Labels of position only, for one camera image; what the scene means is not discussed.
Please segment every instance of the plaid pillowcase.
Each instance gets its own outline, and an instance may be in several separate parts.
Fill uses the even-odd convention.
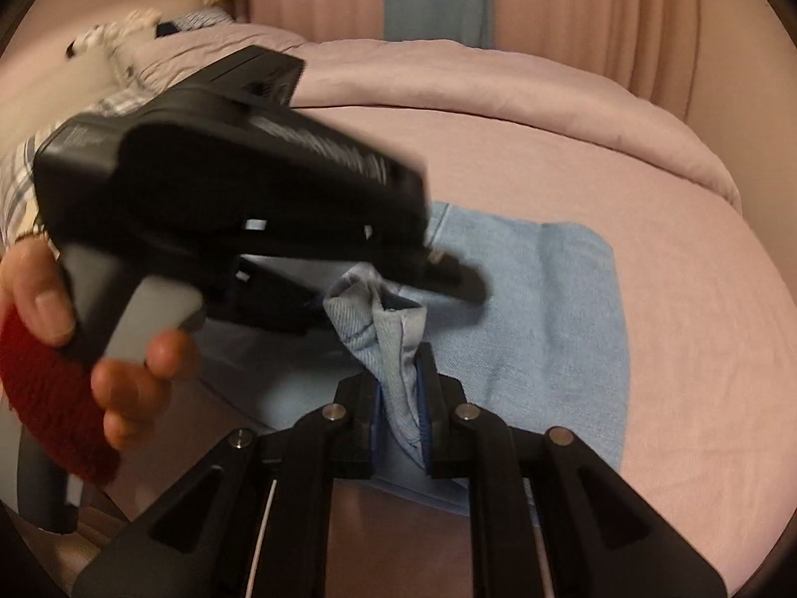
[[[103,116],[121,116],[137,110],[154,94],[137,89],[122,90],[93,103],[86,112]],[[33,189],[33,158],[47,138],[63,123],[58,121],[42,128],[5,157],[0,158],[0,255],[14,244],[17,237],[37,224],[38,205]]]
[[[224,9],[211,6],[186,13],[170,22],[179,31],[194,31],[194,29],[215,27],[217,24],[232,24],[235,20]]]

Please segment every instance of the red fuzzy cloth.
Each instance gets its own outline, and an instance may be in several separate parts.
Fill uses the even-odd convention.
[[[113,481],[120,455],[105,440],[105,412],[89,372],[31,335],[16,309],[0,331],[0,380],[20,422],[54,463],[96,486]]]

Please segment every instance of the finger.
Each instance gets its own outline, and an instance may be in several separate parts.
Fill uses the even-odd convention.
[[[105,440],[119,451],[139,447],[154,434],[154,423],[130,420],[114,411],[105,412],[103,427]]]
[[[187,382],[198,375],[201,365],[199,349],[181,330],[162,332],[146,351],[146,366],[156,378]]]
[[[53,252],[43,238],[27,238],[0,262],[2,303],[16,305],[22,323],[42,342],[62,346],[75,328],[72,302]]]
[[[101,359],[92,371],[92,392],[106,411],[148,422],[169,407],[171,382],[156,378],[142,365]]]

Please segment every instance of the white plush toy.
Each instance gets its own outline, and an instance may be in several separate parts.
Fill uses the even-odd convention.
[[[148,8],[144,11],[130,11],[124,19],[105,24],[96,24],[89,31],[79,35],[69,47],[66,48],[68,58],[81,55],[99,45],[105,45],[124,38],[136,31],[141,31],[149,27],[154,27],[160,23],[162,13]]]

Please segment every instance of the pink duvet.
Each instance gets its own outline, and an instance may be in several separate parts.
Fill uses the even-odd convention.
[[[259,28],[265,46],[279,35]],[[203,31],[141,47],[143,80],[165,87],[237,48]],[[288,46],[308,61],[295,104],[422,155],[432,197],[578,222],[612,246],[631,349],[623,477],[738,589],[797,506],[797,308],[720,160],[669,113],[544,59],[446,41]],[[242,422],[183,387],[115,499],[136,514]],[[467,526],[339,484],[328,595],[469,596]]]

